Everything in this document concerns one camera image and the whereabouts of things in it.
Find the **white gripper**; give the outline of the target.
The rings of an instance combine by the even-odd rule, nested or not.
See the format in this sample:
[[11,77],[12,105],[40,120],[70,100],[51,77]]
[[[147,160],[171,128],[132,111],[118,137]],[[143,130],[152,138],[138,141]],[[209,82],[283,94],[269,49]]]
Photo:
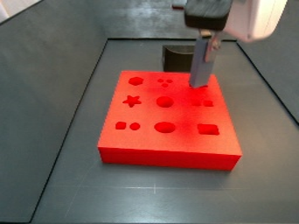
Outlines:
[[[277,29],[287,0],[233,0],[225,32],[243,42],[266,39]],[[209,38],[205,61],[213,62],[221,49],[221,33]]]

